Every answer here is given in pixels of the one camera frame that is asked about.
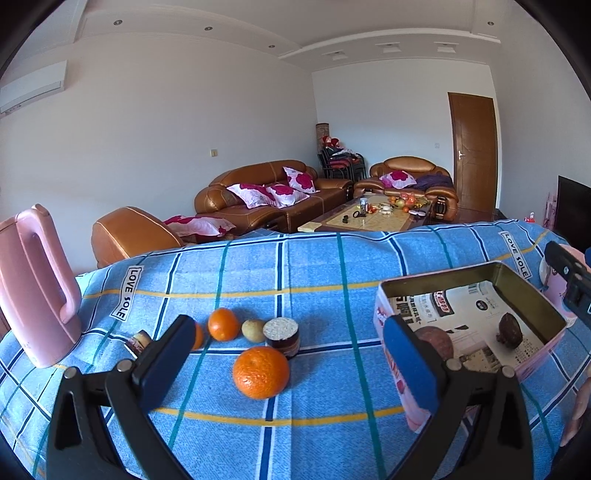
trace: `dark fruit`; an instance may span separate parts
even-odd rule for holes
[[[425,342],[428,342],[432,347],[437,350],[439,356],[444,360],[453,358],[453,343],[452,339],[445,330],[433,326],[421,327],[416,330],[415,335]]]
[[[523,333],[519,328],[517,319],[510,313],[505,313],[499,322],[499,333],[496,334],[496,340],[505,344],[511,349],[515,349],[523,342]]]

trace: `pillow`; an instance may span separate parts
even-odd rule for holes
[[[389,189],[395,188],[397,190],[402,190],[405,187],[417,184],[414,177],[411,174],[406,173],[404,170],[394,170],[386,175],[382,175],[379,179],[384,184],[384,187]]]
[[[224,218],[213,217],[184,217],[177,215],[164,221],[178,236],[204,235],[224,236],[229,230],[236,228],[231,222]]]
[[[304,193],[315,193],[314,179],[312,175],[305,172],[294,170],[293,168],[283,167],[285,174],[290,181],[290,187]]]
[[[267,187],[267,191],[273,195],[279,208],[291,207],[292,205],[310,197],[310,195],[307,195],[304,192],[300,192],[287,185],[282,185],[281,183]]]
[[[228,187],[230,192],[234,193],[246,203],[246,208],[262,207],[263,205],[270,205],[272,207],[279,207],[265,187],[260,185],[253,185],[252,183],[236,183]]]

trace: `wooden door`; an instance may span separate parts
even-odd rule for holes
[[[460,208],[492,212],[496,206],[497,146],[492,98],[449,93],[454,182]]]

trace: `brown leather sofa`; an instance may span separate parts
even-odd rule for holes
[[[392,157],[382,163],[376,163],[369,169],[370,177],[355,183],[354,195],[361,196],[364,192],[382,193],[385,195],[392,195],[399,192],[408,192],[425,195],[432,202],[437,197],[445,197],[446,199],[446,213],[443,217],[444,220],[452,221],[457,215],[458,208],[458,196],[455,188],[451,187],[431,187],[425,192],[421,190],[415,190],[412,187],[402,190],[385,188],[384,184],[380,181],[382,175],[386,175],[394,170],[404,170],[410,173],[413,177],[418,178],[427,174],[441,173],[448,177],[451,177],[449,172],[443,168],[438,167],[434,163],[419,157]]]
[[[185,245],[155,216],[135,207],[119,208],[99,218],[92,226],[90,243],[98,268],[147,252]]]
[[[264,206],[246,208],[244,202],[227,187],[236,183],[270,185],[287,184],[283,167],[306,171],[314,178],[318,192],[291,207],[282,209]],[[319,179],[316,171],[297,160],[277,160],[236,168],[217,176],[208,187],[195,197],[195,211],[229,220],[236,228],[235,235],[243,235],[257,228],[272,228],[280,232],[297,232],[297,228],[310,220],[332,210],[347,201],[352,195],[350,180]]]

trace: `television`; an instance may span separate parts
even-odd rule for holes
[[[591,188],[558,177],[554,232],[581,252],[591,247]]]

